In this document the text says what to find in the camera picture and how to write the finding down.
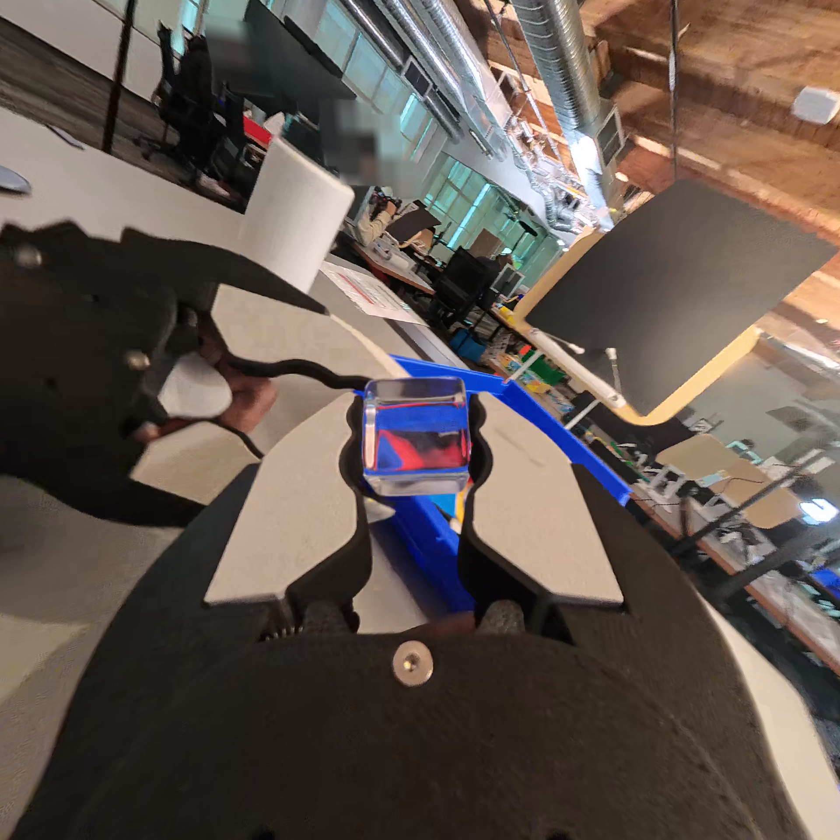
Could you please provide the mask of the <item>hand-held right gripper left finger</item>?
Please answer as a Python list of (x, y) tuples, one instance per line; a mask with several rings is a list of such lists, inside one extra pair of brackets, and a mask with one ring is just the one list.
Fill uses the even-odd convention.
[(349, 392), (291, 429), (261, 460), (208, 586), (234, 602), (351, 604), (371, 576), (371, 539), (357, 487), (361, 407)]

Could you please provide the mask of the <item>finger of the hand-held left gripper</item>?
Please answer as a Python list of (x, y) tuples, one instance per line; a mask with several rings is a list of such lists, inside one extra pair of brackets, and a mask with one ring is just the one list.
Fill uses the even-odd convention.
[(202, 421), (148, 443), (131, 478), (206, 506), (261, 459), (239, 434)]
[(212, 323), (227, 361), (244, 375), (266, 379), (299, 375), (334, 391), (354, 392), (363, 392), (370, 382), (408, 376), (371, 339), (320, 308), (302, 308), (221, 285)]

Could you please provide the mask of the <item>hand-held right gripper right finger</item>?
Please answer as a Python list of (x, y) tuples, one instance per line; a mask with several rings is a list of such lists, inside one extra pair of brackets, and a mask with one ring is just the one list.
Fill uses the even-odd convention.
[(470, 402), (475, 476), (459, 537), (459, 573), (478, 600), (513, 582), (534, 600), (618, 607), (624, 602), (574, 474), (552, 439), (499, 398)]

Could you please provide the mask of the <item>blue plastic bin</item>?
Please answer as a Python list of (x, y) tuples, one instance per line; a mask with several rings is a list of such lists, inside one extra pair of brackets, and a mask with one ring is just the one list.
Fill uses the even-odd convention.
[[(408, 376), (458, 376), (468, 395), (492, 394), (549, 437), (573, 464), (585, 467), (620, 506), (624, 507), (629, 501), (630, 486), (519, 384), (505, 383), (492, 374), (401, 355), (393, 355), (391, 359), (401, 365)], [(395, 515), (390, 519), (392, 529), (437, 597), (453, 612), (472, 608), (475, 601), (458, 576), (459, 535), (445, 518), (445, 513), (455, 511), (455, 496), (402, 497), (388, 499), (386, 503), (395, 509)]]

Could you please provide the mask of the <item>clear acrylic cube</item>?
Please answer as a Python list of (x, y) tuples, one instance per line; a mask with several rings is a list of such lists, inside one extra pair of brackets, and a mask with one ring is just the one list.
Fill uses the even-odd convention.
[(384, 498), (456, 495), (469, 483), (469, 399), (457, 376), (370, 381), (363, 477)]

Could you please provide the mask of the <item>person's left hand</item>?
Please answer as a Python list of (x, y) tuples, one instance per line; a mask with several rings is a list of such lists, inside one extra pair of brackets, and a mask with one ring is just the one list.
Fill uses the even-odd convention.
[(275, 404), (277, 391), (271, 380), (237, 370), (224, 345), (205, 333), (198, 350), (176, 363), (161, 399), (165, 421), (142, 423), (132, 432), (134, 439), (147, 444), (200, 422), (250, 434)]

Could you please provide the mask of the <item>white paper sheet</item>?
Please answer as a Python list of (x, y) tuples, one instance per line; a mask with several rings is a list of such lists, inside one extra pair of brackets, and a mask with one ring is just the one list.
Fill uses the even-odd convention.
[(412, 307), (379, 279), (327, 261), (322, 262), (321, 272), (364, 314), (394, 322), (424, 324)]

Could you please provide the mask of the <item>white bottle black lid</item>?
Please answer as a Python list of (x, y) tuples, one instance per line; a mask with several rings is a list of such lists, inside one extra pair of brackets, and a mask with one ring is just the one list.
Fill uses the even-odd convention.
[(275, 138), (248, 200), (238, 252), (309, 293), (353, 200), (351, 186)]

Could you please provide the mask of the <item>beige board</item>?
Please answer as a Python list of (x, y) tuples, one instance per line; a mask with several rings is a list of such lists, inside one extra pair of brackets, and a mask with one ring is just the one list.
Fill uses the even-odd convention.
[(728, 477), (732, 468), (742, 463), (733, 449), (708, 434), (690, 437), (660, 451), (655, 461), (697, 483), (711, 477), (712, 484)]
[[(710, 490), (732, 508), (745, 505), (773, 483), (758, 466), (740, 458), (722, 470), (718, 477), (719, 480), (710, 485)], [(777, 486), (741, 513), (755, 528), (767, 530), (798, 519), (802, 515), (800, 505), (798, 496), (789, 487)]]

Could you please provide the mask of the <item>black office chair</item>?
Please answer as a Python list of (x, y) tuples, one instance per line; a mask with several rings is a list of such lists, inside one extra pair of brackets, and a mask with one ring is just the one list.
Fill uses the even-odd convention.
[(498, 259), (475, 256), (467, 248), (458, 247), (435, 281), (430, 322), (441, 329), (449, 329), (468, 316), (490, 289), (502, 267)]

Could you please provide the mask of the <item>black panel wooden rim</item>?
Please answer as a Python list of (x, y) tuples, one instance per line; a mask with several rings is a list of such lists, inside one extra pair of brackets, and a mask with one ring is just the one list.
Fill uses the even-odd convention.
[(838, 251), (698, 180), (579, 236), (512, 314), (527, 341), (636, 426), (661, 424), (748, 354), (758, 322)]

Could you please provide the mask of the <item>large black screen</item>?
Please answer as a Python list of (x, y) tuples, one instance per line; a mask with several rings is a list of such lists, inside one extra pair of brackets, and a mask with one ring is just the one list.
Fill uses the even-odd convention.
[(257, 67), (267, 72), (272, 96), (296, 102), (302, 112), (315, 110), (327, 100), (356, 99), (340, 71), (316, 53), (317, 46), (301, 40), (302, 31), (285, 26), (262, 2), (248, 2), (244, 22)]

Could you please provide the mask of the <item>black ceiling pole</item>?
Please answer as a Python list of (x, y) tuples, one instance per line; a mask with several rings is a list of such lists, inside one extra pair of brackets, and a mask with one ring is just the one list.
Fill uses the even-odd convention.
[(679, 1), (668, 2), (668, 108), (672, 183), (679, 179)]

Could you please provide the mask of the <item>white ceiling device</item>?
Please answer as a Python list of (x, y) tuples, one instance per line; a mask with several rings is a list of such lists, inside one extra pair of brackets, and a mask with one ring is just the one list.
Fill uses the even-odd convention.
[(816, 125), (827, 125), (839, 113), (839, 91), (821, 87), (799, 90), (791, 105), (791, 115)]

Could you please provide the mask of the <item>slim silver duct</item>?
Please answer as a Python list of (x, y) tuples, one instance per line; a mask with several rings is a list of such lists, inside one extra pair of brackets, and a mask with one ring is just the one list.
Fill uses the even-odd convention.
[(377, 5), (443, 85), (483, 155), (504, 162), (510, 156), (511, 108), (456, 3), (381, 1)]
[(466, 136), (465, 126), (458, 109), (447, 97), (448, 89), (439, 84), (445, 79), (434, 66), (430, 38), (422, 35), (414, 22), (411, 22), (414, 29), (408, 38), (405, 37), (375, 2), (339, 3), (407, 83), (409, 91), (427, 107), (447, 136), (454, 142), (462, 141)]

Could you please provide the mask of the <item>dark post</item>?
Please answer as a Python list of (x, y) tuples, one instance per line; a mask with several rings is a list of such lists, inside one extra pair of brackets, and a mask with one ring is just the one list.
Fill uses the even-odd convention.
[(112, 153), (114, 137), (117, 129), (119, 116), (119, 104), (122, 96), (123, 81), (127, 69), (130, 53), (130, 42), (132, 38), (134, 19), (138, 1), (128, 1), (124, 9), (122, 27), (120, 30), (118, 51), (114, 64), (112, 83), (108, 96), (108, 105), (105, 113), (103, 131), (101, 137), (101, 152), (110, 155)]

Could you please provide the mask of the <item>duct vent grille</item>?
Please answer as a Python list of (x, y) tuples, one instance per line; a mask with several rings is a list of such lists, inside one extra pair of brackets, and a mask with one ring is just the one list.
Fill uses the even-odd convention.
[(594, 141), (601, 168), (604, 170), (614, 162), (625, 144), (621, 115), (617, 106), (613, 105), (605, 109), (600, 115)]

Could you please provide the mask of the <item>wide silver ventilation duct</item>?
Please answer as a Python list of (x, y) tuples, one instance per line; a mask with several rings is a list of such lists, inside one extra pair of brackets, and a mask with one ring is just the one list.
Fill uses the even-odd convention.
[(534, 64), (564, 133), (594, 138), (613, 106), (599, 94), (579, 4), (514, 1), (512, 5)]

